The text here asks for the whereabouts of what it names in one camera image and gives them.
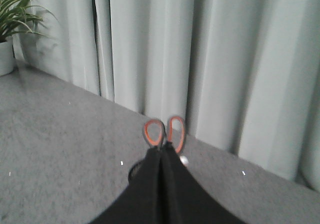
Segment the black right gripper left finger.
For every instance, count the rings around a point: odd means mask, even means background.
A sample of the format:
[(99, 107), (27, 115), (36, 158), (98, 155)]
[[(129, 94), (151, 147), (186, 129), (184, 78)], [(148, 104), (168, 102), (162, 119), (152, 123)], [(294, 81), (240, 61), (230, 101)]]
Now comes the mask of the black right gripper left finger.
[(161, 152), (147, 151), (137, 174), (121, 195), (92, 224), (161, 224), (159, 194)]

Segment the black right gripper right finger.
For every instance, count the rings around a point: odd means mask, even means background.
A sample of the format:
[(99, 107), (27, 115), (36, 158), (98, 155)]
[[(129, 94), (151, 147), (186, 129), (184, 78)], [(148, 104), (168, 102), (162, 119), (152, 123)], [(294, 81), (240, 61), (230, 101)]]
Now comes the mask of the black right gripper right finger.
[(171, 142), (161, 149), (164, 224), (243, 224), (212, 198), (182, 164)]

